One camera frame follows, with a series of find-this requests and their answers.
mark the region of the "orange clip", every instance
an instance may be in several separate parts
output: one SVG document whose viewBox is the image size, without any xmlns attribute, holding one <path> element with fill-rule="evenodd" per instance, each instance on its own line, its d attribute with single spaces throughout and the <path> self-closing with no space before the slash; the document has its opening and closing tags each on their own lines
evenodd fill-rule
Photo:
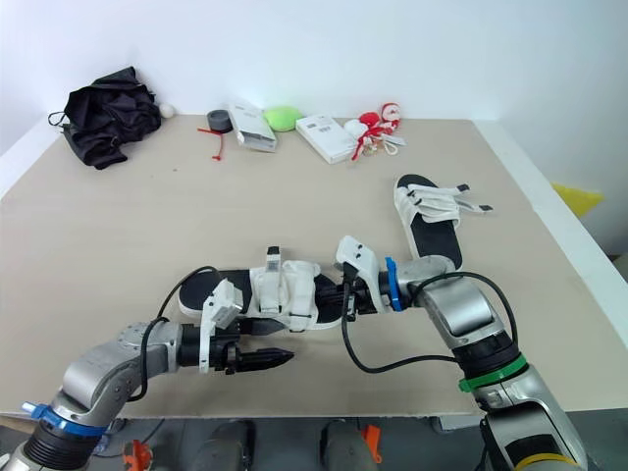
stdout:
<svg viewBox="0 0 628 471">
<path fill-rule="evenodd" d="M 125 444 L 123 451 L 123 462 L 127 471 L 144 471 L 150 466 L 153 455 L 150 447 L 139 440 L 133 440 L 130 444 Z"/>
<path fill-rule="evenodd" d="M 377 464 L 382 462 L 382 456 L 378 453 L 377 448 L 380 445 L 380 436 L 382 435 L 382 429 L 375 427 L 374 425 L 367 425 L 366 429 L 362 431 L 362 438 L 371 451 L 373 461 Z"/>
</svg>

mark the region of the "small white box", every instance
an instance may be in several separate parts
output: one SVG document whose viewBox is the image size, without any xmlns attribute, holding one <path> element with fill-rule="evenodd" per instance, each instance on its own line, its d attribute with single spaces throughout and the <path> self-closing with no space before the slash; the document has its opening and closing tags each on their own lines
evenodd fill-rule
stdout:
<svg viewBox="0 0 628 471">
<path fill-rule="evenodd" d="M 234 125 L 237 143 L 265 152 L 275 152 L 277 140 L 262 115 L 262 110 L 247 103 L 229 105 L 229 117 Z"/>
<path fill-rule="evenodd" d="M 329 164 L 345 160 L 357 146 L 357 140 L 329 116 L 301 118 L 296 130 Z"/>
</svg>

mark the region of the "wooden table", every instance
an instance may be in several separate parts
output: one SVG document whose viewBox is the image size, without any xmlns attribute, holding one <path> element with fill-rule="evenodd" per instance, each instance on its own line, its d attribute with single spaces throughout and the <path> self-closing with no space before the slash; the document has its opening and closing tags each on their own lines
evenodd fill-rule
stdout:
<svg viewBox="0 0 628 471">
<path fill-rule="evenodd" d="M 242 149 L 228 134 L 196 131 L 178 116 L 125 147 L 127 163 L 85 167 L 58 139 L 0 203 L 0 412 L 49 401 L 67 365 L 149 320 L 191 269 L 261 266 L 268 245 L 284 259 L 321 264 L 336 280 L 337 244 L 352 235 L 381 258 L 410 258 L 393 206 L 406 173 L 443 186 L 469 183 L 470 198 L 496 210 L 464 214 L 464 268 L 494 279 L 519 324 L 520 346 L 568 410 L 628 406 L 628 352 L 510 174 L 465 121 L 406 120 L 397 156 L 330 166 L 295 132 L 276 154 Z M 167 315 L 188 322 L 173 303 Z M 363 361 L 383 364 L 447 353 L 425 312 L 373 315 L 351 325 Z M 350 361 L 340 329 L 280 333 L 243 348 L 279 346 L 288 364 L 263 372 L 201 376 L 194 368 L 151 380 L 122 415 L 443 415 L 477 411 L 458 390 L 453 364 L 423 363 L 367 375 Z"/>
</svg>

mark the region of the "black cable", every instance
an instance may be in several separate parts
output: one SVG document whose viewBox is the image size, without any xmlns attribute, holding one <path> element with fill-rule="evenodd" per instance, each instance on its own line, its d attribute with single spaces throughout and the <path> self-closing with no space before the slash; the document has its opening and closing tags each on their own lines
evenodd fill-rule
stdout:
<svg viewBox="0 0 628 471">
<path fill-rule="evenodd" d="M 162 302 L 161 307 L 159 308 L 159 311 L 157 312 L 157 316 L 152 321 L 150 321 L 150 323 L 146 327 L 146 330 L 144 331 L 144 336 L 141 339 L 141 348 L 139 350 L 141 390 L 139 391 L 139 394 L 129 397 L 129 399 L 127 399 L 127 402 L 135 402 L 137 400 L 142 399 L 146 395 L 146 392 L 148 391 L 148 368 L 146 366 L 146 348 L 148 347 L 148 338 L 150 337 L 150 332 L 158 323 L 170 322 L 168 318 L 164 317 L 164 311 L 166 310 L 166 306 L 168 306 L 168 303 L 172 299 L 173 295 L 175 295 L 175 292 L 177 292 L 177 289 L 179 289 L 183 283 L 185 283 L 194 275 L 200 272 L 208 271 L 208 270 L 212 272 L 216 272 L 218 276 L 222 278 L 220 272 L 216 270 L 216 268 L 212 267 L 211 265 L 205 265 L 204 267 L 199 267 L 196 270 L 192 270 L 183 278 L 181 278 L 179 282 L 175 285 L 175 287 L 170 290 L 170 292 L 164 299 L 164 302 Z"/>
<path fill-rule="evenodd" d="M 155 426 L 155 428 L 150 432 L 150 434 L 148 434 L 146 436 L 146 438 L 144 440 L 142 440 L 141 442 L 143 444 L 146 444 L 146 442 L 148 442 L 150 439 L 153 438 L 153 436 L 157 433 L 157 431 L 161 428 L 162 425 L 164 425 L 164 422 L 166 421 L 166 419 L 161 419 L 159 421 L 159 423 Z M 123 455 L 123 453 L 118 453 L 118 454 L 93 454 L 92 456 L 96 456 L 97 458 L 119 458 Z"/>
<path fill-rule="evenodd" d="M 484 445 L 484 448 L 482 448 L 482 456 L 480 457 L 480 462 L 478 463 L 478 465 L 475 467 L 473 471 L 484 471 L 484 468 L 487 462 L 488 453 L 489 453 L 489 450 L 487 449 L 487 446 Z"/>
<path fill-rule="evenodd" d="M 519 343 L 519 334 L 517 332 L 517 322 L 514 319 L 514 313 L 512 312 L 512 308 L 510 307 L 510 303 L 506 298 L 505 294 L 501 290 L 501 288 L 490 278 L 485 277 L 484 275 L 480 275 L 478 273 L 473 272 L 451 272 L 451 273 L 442 273 L 440 275 L 436 275 L 424 282 L 421 282 L 419 286 L 412 292 L 412 296 L 410 296 L 410 305 L 413 306 L 419 296 L 419 293 L 427 286 L 432 284 L 433 282 L 437 282 L 439 280 L 446 280 L 447 278 L 457 278 L 457 277 L 466 277 L 466 278 L 474 278 L 476 280 L 480 280 L 481 282 L 489 285 L 493 291 L 499 297 L 501 304 L 503 304 L 503 308 L 506 311 L 506 315 L 508 316 L 508 322 L 510 323 L 510 331 L 512 332 L 512 341 L 516 345 Z"/>
<path fill-rule="evenodd" d="M 364 363 L 362 363 L 359 360 L 359 358 L 355 354 L 355 351 L 353 350 L 353 347 L 351 346 L 351 341 L 349 340 L 347 322 L 346 322 L 348 302 L 349 302 L 349 283 L 344 283 L 344 292 L 342 296 L 342 317 L 340 318 L 340 325 L 342 327 L 342 340 L 344 341 L 344 346 L 346 347 L 346 351 L 351 357 L 351 360 L 353 360 L 353 363 L 355 363 L 355 365 L 363 372 L 371 373 L 371 374 L 385 373 L 387 371 L 393 370 L 394 368 L 399 368 L 401 366 L 409 365 L 410 363 L 417 363 L 419 361 L 429 361 L 429 360 L 441 360 L 441 361 L 448 361 L 451 363 L 457 363 L 455 358 L 451 356 L 420 355 L 420 356 L 412 356 L 410 358 L 405 358 L 404 360 L 395 361 L 395 363 L 391 363 L 389 365 L 379 366 L 375 368 L 366 366 Z"/>
<path fill-rule="evenodd" d="M 164 302 L 162 303 L 161 307 L 159 308 L 159 312 L 157 313 L 157 317 L 161 317 L 161 316 L 164 315 L 164 311 L 166 310 L 166 306 L 168 305 L 168 303 L 172 299 L 172 297 L 175 294 L 175 292 L 177 292 L 177 289 L 179 289 L 183 283 L 185 283 L 187 280 L 192 278 L 197 273 L 205 272 L 205 271 L 216 272 L 221 279 L 223 278 L 222 275 L 220 274 L 220 272 L 218 270 L 216 270 L 216 268 L 212 267 L 211 265 L 206 265 L 204 267 L 199 267 L 196 270 L 193 270 L 193 271 L 189 272 L 187 275 L 185 275 L 183 278 L 181 278 L 179 280 L 179 282 L 175 285 L 175 287 L 172 288 L 171 291 L 168 293 L 168 295 L 166 296 L 166 299 L 164 299 Z"/>
<path fill-rule="evenodd" d="M 140 378 L 141 378 L 141 390 L 139 394 L 129 397 L 127 402 L 135 402 L 142 399 L 148 391 L 148 367 L 146 365 L 146 348 L 148 347 L 148 338 L 153 328 L 160 322 L 170 322 L 167 317 L 156 317 L 148 324 L 144 331 L 144 336 L 141 338 L 141 347 L 139 349 L 139 365 L 140 365 Z"/>
</svg>

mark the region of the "green ring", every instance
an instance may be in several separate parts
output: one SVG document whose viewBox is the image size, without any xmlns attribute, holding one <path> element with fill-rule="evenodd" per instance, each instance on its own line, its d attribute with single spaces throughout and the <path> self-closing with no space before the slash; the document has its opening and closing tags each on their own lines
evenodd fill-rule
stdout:
<svg viewBox="0 0 628 471">
<path fill-rule="evenodd" d="M 482 386 L 500 382 L 504 378 L 513 375 L 527 364 L 528 361 L 526 360 L 526 357 L 523 356 L 523 353 L 521 353 L 515 360 L 496 371 L 478 376 L 477 378 L 471 378 L 470 380 L 460 380 L 458 382 L 458 387 L 464 393 L 471 393 L 473 390 L 481 388 Z"/>
</svg>

